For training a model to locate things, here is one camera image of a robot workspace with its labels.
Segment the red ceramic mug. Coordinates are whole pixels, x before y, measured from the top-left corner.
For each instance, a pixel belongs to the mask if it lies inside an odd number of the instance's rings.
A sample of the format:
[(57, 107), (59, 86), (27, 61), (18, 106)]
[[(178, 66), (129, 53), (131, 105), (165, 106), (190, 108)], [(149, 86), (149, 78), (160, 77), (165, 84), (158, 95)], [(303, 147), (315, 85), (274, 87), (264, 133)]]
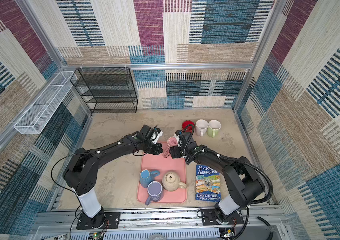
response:
[(195, 129), (195, 123), (190, 120), (186, 120), (182, 122), (182, 132), (183, 133), (193, 133)]

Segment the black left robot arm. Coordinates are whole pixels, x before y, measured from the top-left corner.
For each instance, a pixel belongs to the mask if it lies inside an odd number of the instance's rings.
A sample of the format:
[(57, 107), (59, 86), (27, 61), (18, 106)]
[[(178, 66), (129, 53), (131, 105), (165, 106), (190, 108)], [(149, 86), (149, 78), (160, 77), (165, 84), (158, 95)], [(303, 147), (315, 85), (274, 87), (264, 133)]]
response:
[(127, 155), (143, 154), (158, 156), (163, 153), (158, 141), (163, 132), (158, 127), (143, 125), (140, 131), (123, 136), (120, 140), (96, 149), (79, 148), (71, 157), (63, 179), (68, 189), (77, 197), (82, 213), (78, 217), (77, 230), (98, 230), (118, 227), (117, 218), (105, 213), (96, 195), (98, 172), (110, 162)]

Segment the white ceramic mug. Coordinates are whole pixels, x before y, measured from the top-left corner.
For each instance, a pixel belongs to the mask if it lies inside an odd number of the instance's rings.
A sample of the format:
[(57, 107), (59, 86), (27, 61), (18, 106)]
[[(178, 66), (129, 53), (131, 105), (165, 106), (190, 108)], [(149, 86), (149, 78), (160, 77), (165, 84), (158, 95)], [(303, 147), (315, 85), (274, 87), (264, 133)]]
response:
[(203, 137), (208, 129), (209, 123), (206, 120), (197, 120), (195, 122), (195, 133), (197, 136)]

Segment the light green ceramic mug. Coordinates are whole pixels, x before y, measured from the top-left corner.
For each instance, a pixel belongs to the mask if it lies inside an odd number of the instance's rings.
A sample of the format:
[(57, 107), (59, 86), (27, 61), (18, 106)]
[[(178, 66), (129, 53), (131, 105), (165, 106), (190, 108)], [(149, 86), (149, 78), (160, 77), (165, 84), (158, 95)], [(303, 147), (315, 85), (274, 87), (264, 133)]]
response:
[(207, 130), (207, 134), (209, 137), (211, 138), (215, 138), (220, 129), (221, 129), (222, 125), (219, 121), (217, 120), (211, 120), (208, 122), (208, 130)]

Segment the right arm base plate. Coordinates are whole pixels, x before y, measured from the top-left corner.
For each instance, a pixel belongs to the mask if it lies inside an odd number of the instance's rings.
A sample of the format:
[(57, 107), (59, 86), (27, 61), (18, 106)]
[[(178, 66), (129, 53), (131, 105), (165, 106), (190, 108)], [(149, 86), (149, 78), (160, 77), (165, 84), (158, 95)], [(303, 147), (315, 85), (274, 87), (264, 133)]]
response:
[(216, 209), (199, 209), (197, 216), (202, 219), (203, 226), (244, 224), (243, 215), (236, 211), (228, 216), (223, 215), (221, 220), (216, 214)]

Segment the pink patterned glass mug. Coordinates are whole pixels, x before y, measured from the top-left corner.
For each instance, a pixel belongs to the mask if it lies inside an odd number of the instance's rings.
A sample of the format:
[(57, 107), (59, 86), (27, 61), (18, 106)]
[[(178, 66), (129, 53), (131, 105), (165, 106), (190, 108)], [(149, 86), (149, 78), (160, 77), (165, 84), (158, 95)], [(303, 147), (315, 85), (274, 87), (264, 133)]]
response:
[(164, 146), (164, 150), (163, 150), (162, 156), (164, 158), (168, 158), (171, 155), (171, 153), (170, 153), (171, 147), (175, 147), (177, 145), (178, 145), (178, 140), (177, 140), (176, 137), (169, 138), (167, 140), (167, 143)]

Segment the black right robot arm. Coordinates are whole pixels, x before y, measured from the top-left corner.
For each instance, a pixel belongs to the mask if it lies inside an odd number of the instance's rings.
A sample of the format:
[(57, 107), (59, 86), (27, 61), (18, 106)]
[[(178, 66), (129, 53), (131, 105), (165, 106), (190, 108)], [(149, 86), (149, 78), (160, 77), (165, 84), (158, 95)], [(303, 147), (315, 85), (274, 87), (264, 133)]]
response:
[(227, 157), (205, 145), (198, 145), (190, 132), (177, 130), (175, 137), (178, 146), (169, 150), (173, 159), (183, 158), (186, 164), (195, 162), (205, 165), (224, 176), (229, 195), (215, 205), (218, 223), (229, 222), (234, 212), (238, 213), (250, 205), (264, 203), (271, 198), (273, 184), (270, 178), (246, 157)]

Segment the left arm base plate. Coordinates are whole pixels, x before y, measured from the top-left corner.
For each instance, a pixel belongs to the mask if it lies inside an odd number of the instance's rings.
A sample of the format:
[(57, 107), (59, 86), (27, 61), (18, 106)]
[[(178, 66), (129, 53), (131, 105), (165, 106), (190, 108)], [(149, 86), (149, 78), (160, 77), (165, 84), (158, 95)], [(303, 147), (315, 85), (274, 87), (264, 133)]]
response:
[(100, 212), (95, 217), (90, 218), (85, 213), (81, 213), (76, 226), (77, 230), (102, 230), (117, 229), (119, 226), (121, 212)]

